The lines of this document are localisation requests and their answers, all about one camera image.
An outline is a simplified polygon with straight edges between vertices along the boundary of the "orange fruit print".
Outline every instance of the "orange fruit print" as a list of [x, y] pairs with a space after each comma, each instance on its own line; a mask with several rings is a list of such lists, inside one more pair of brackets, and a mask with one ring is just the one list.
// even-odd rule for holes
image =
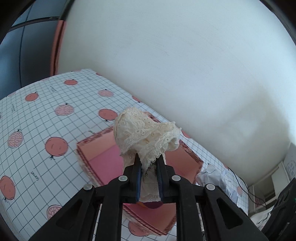
[[70, 80], [65, 80], [64, 84], [65, 85], [76, 85], [78, 82], [76, 80], [70, 79]]
[[18, 147], [22, 141], [23, 141], [23, 134], [20, 132], [20, 130], [12, 133], [9, 138], [8, 138], [8, 146], [11, 147], [11, 148], [16, 148]]
[[37, 93], [31, 93], [31, 94], [28, 94], [25, 98], [26, 101], [34, 101], [38, 98], [38, 94]]
[[191, 138], [185, 131], [181, 130], [182, 134], [186, 137], [186, 138]]
[[139, 103], [141, 103], [141, 101], [137, 98], [137, 97], [135, 97], [135, 96], [132, 96], [132, 98], [135, 100], [135, 101], [137, 101], [137, 102], [139, 102]]
[[242, 188], [240, 186], [237, 186], [237, 193], [239, 195], [242, 195]]
[[113, 121], [118, 116], [117, 113], [110, 109], [101, 109], [99, 110], [99, 116], [105, 121]]
[[4, 195], [3, 200], [13, 200], [15, 197], [15, 185], [8, 176], [3, 176], [0, 180], [0, 189]]
[[[223, 166], [226, 168], [226, 169], [228, 169], [228, 166], [226, 166], [224, 163], [223, 163]], [[228, 169], [229, 170], [229, 169]]]
[[54, 159], [54, 156], [63, 156], [68, 150], [68, 143], [60, 137], [51, 137], [45, 143], [45, 150], [51, 155], [50, 158]]

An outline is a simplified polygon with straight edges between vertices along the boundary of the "grid paper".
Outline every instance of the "grid paper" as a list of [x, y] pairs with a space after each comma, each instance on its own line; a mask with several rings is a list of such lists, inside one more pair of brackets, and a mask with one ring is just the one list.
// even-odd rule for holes
[[[113, 95], [100, 96], [100, 90], [109, 90]], [[77, 142], [113, 125], [113, 121], [102, 119], [98, 111], [110, 109], [119, 114], [130, 106], [148, 111], [160, 121], [167, 121], [90, 69], [46, 78], [0, 100], [0, 187], [6, 184], [10, 188], [9, 191], [1, 188], [0, 198], [25, 240], [85, 183], [90, 183], [77, 162], [75, 149]], [[52, 139], [54, 145], [48, 145], [51, 137], [60, 138]], [[180, 139], [204, 161], [202, 170], [208, 164], [219, 171], [225, 169], [193, 139], [183, 135]], [[236, 190], [235, 176], [228, 172], [225, 178]], [[243, 182], [239, 181], [246, 191]], [[239, 196], [237, 205], [247, 213], [246, 193]], [[128, 241], [175, 241], [176, 226], [166, 236], [137, 237], [130, 233], [128, 221], [122, 220], [121, 237], [121, 240]]]

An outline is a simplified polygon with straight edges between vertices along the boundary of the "eyelet lace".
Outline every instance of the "eyelet lace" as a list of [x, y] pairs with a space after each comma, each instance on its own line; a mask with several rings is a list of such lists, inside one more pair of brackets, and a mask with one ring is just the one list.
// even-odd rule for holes
[[123, 169], [134, 163], [136, 153], [142, 163], [141, 202], [160, 201], [156, 158], [179, 146], [181, 128], [175, 122], [154, 122], [135, 107], [125, 109], [115, 119], [114, 138], [121, 150]]

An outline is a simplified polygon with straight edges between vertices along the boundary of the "black cable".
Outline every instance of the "black cable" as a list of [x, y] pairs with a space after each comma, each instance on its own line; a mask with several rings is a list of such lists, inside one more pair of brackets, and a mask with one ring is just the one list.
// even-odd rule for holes
[[29, 21], [25, 21], [23, 23], [19, 23], [19, 24], [16, 24], [14, 26], [12, 26], [10, 28], [10, 31], [13, 31], [17, 28], [21, 28], [21, 27], [24, 27], [24, 26], [27, 26], [27, 25], [30, 25], [30, 24], [34, 24], [34, 23], [41, 23], [41, 22], [48, 22], [48, 21], [56, 21], [58, 20], [59, 17], [45, 17], [45, 18], [37, 18], [37, 19], [33, 19], [33, 20], [29, 20]]
[[257, 224], [263, 223], [268, 218], [269, 214], [270, 214], [270, 212], [267, 213], [267, 217], [265, 219], [260, 220], [259, 222], [257, 222]]
[[233, 172], [233, 170], [231, 170], [229, 167], [228, 167], [228, 169], [234, 174], [234, 176], [235, 176], [235, 178], [236, 178], [236, 180], [237, 180], [237, 183], [239, 184], [240, 188], [241, 188], [241, 189], [242, 189], [242, 190], [248, 195], [248, 197], [251, 199], [251, 201], [252, 201], [253, 203], [255, 203], [255, 204], [259, 204], [259, 203], [256, 203], [256, 202], [254, 202], [254, 201], [252, 200], [252, 198], [250, 197], [249, 193], [250, 193], [251, 195], [253, 195], [254, 197], [256, 197], [256, 198], [262, 200], [262, 201], [264, 202], [264, 204], [265, 204], [264, 207], [266, 208], [267, 205], [266, 205], [265, 200], [262, 199], [262, 198], [257, 197], [257, 196], [254, 195], [254, 194], [252, 194], [252, 193], [250, 192], [250, 190], [248, 189], [248, 186], [246, 185], [245, 181], [244, 181], [242, 178], [240, 178], [240, 179], [244, 182], [244, 184], [246, 185], [247, 190], [249, 191], [249, 193], [246, 192], [246, 191], [242, 188], [242, 186], [240, 185], [239, 180], [237, 179], [237, 176], [236, 176], [236, 174]]

